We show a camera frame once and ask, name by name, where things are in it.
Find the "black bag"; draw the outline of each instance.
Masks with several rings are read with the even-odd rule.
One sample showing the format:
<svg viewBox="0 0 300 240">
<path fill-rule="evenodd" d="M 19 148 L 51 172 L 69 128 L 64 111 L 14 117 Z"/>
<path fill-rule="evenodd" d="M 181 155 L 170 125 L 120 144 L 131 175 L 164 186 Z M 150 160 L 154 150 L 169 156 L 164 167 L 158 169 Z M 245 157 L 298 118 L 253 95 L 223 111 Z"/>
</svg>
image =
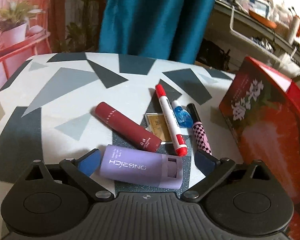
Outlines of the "black bag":
<svg viewBox="0 0 300 240">
<path fill-rule="evenodd" d="M 203 39 L 196 61 L 218 70 L 227 71 L 229 70 L 229 53 L 230 50 L 225 53 L 223 49 L 214 44 L 212 41 Z"/>
</svg>

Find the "teal curtain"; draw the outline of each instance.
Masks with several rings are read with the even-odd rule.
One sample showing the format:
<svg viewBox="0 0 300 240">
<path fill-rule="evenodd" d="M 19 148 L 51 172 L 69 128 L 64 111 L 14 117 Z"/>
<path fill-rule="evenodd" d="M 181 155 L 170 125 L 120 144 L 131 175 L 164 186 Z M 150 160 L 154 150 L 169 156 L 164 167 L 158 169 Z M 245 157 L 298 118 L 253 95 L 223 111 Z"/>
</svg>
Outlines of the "teal curtain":
<svg viewBox="0 0 300 240">
<path fill-rule="evenodd" d="M 108 0 L 99 52 L 192 64 L 214 0 Z"/>
</svg>

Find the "lipstick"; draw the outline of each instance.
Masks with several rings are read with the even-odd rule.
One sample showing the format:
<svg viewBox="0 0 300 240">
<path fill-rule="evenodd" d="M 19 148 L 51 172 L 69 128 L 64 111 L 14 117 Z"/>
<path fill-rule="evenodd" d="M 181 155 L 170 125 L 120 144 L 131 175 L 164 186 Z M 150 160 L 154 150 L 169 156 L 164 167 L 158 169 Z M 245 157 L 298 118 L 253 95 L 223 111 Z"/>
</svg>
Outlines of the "lipstick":
<svg viewBox="0 0 300 240">
<path fill-rule="evenodd" d="M 161 140 L 157 136 L 107 103 L 101 102 L 97 105 L 95 114 L 100 120 L 132 142 L 136 148 L 148 152 L 156 152 L 160 147 Z"/>
</svg>

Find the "potted plant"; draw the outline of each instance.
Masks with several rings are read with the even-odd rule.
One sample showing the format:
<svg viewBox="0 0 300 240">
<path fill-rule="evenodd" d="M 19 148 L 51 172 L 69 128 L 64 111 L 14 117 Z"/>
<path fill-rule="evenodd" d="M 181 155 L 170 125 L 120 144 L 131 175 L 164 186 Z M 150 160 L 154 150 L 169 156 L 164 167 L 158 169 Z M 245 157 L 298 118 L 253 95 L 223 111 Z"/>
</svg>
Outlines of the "potted plant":
<svg viewBox="0 0 300 240">
<path fill-rule="evenodd" d="M 24 41 L 29 20 L 42 12 L 28 1 L 10 1 L 9 8 L 0 8 L 0 45 L 8 48 Z"/>
</svg>

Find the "purple lipstick tube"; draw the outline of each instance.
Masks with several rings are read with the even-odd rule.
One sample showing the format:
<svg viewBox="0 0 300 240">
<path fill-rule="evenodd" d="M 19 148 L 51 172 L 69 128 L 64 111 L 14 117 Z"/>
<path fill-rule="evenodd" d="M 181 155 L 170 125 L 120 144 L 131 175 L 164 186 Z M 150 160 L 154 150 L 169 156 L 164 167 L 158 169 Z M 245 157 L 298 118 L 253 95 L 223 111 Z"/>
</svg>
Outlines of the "purple lipstick tube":
<svg viewBox="0 0 300 240">
<path fill-rule="evenodd" d="M 182 158 L 108 145 L 100 175 L 133 184 L 179 189 L 183 178 Z"/>
</svg>

